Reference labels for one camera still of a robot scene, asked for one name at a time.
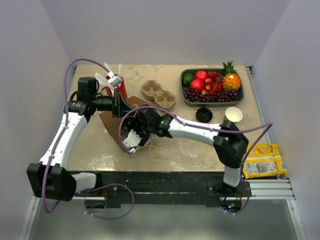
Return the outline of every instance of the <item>bunch of grapes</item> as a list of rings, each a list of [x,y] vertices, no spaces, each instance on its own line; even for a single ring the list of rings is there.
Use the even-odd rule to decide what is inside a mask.
[[[183,95],[185,99],[191,103],[226,103],[238,101],[238,92],[236,90],[227,90],[202,95],[194,89],[186,89],[183,92]]]

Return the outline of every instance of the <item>pineapple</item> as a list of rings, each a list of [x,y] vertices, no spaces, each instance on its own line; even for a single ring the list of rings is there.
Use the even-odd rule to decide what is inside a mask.
[[[234,61],[228,61],[227,63],[223,62],[223,68],[225,70],[225,77],[223,78],[223,89],[227,90],[236,90],[241,86],[241,80],[236,70],[234,70]]]

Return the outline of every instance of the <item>green fruit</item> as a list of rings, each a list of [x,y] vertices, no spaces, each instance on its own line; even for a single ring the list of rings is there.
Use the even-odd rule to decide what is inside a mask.
[[[190,83],[195,79],[194,75],[192,73],[186,73],[182,77],[182,85],[189,87]]]

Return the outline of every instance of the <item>bag of chips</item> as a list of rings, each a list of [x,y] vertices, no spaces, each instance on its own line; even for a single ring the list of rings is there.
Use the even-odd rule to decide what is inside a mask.
[[[256,144],[245,160],[243,174],[246,179],[276,175],[288,175],[286,165],[280,155],[278,145]]]

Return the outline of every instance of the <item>white wall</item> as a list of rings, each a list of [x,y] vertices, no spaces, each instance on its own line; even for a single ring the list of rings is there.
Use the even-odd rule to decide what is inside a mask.
[[[68,63],[39,0],[0,1],[0,239],[19,237],[31,197],[26,170],[57,130]]]
[[[289,0],[41,0],[71,59],[252,66]]]
[[[320,236],[320,1],[291,0],[253,67],[308,239]]]

